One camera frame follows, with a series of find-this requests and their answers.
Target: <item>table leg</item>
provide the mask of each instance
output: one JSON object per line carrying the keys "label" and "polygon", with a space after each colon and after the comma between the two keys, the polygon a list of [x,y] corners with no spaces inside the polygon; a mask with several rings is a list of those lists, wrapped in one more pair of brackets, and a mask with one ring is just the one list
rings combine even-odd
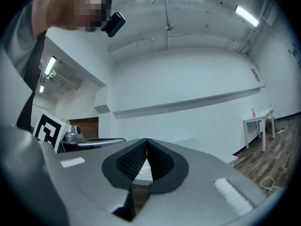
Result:
{"label": "table leg", "polygon": [[245,123],[245,136],[246,136],[246,149],[249,149],[249,138],[248,138],[248,125]]}
{"label": "table leg", "polygon": [[271,111],[271,119],[272,119],[272,135],[273,138],[275,138],[275,125],[274,125],[274,115],[273,115],[273,111]]}
{"label": "table leg", "polygon": [[260,122],[257,121],[257,133],[258,133],[258,138],[261,138],[261,133],[260,133]]}
{"label": "table leg", "polygon": [[261,121],[262,122],[262,151],[265,151],[265,124],[264,124],[264,120]]}

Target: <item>white cable on floor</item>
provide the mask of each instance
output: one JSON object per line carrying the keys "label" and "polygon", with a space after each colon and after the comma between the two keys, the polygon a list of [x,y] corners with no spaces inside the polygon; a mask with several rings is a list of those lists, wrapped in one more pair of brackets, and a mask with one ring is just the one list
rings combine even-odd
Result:
{"label": "white cable on floor", "polygon": [[[266,186],[263,186],[263,185],[261,185],[262,184],[262,182],[264,181],[264,180],[266,180],[266,179],[268,179],[268,178],[270,178],[272,181],[273,181],[273,184],[272,184],[272,186],[270,186],[270,187],[266,187]],[[276,191],[276,190],[278,190],[278,189],[280,189],[281,187],[280,186],[274,186],[274,183],[275,183],[275,180],[273,179],[273,178],[271,178],[271,177],[266,177],[266,178],[264,178],[261,182],[260,182],[260,186],[261,187],[263,187],[264,188],[264,190],[263,191],[265,191],[265,190],[268,190],[269,191],[269,195],[272,195],[272,193],[274,192],[274,191]]]}

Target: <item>white tape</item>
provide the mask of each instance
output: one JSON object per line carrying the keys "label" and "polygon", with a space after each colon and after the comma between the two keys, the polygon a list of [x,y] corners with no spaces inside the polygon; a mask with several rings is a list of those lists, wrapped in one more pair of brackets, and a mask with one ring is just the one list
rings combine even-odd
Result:
{"label": "white tape", "polygon": [[82,157],[77,157],[77,158],[73,158],[70,160],[65,160],[65,161],[61,161],[61,165],[63,166],[63,168],[68,168],[68,167],[73,167],[75,165],[84,163],[85,159],[83,159]]}

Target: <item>floor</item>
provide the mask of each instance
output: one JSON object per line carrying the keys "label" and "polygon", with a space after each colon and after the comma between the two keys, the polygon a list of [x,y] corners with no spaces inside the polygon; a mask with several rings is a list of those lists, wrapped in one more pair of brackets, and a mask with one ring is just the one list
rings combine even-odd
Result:
{"label": "floor", "polygon": [[[284,132],[266,135],[266,151],[261,151],[261,139],[250,144],[249,149],[236,156],[234,168],[256,184],[267,176],[275,180],[275,186],[286,186],[293,173],[301,147],[301,115],[277,121],[277,128]],[[133,185],[133,198],[136,214],[148,199],[146,186]]]}

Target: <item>ceiling light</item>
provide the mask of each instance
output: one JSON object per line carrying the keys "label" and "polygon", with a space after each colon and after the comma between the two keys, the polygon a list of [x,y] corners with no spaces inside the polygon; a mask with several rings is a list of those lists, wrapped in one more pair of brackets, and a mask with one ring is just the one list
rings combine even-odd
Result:
{"label": "ceiling light", "polygon": [[44,91],[44,86],[41,85],[41,87],[40,87],[40,93],[43,93],[43,91]]}
{"label": "ceiling light", "polygon": [[235,8],[235,12],[237,12],[239,15],[241,15],[246,20],[248,20],[251,24],[253,24],[255,27],[257,27],[259,22],[251,14],[249,14],[247,11],[245,11],[243,8],[241,8],[241,6],[237,5]]}
{"label": "ceiling light", "polygon": [[49,63],[47,65],[47,67],[46,67],[46,70],[45,70],[46,75],[49,75],[53,65],[55,64],[55,62],[56,62],[56,58],[54,56],[52,56],[51,59],[49,60]]}

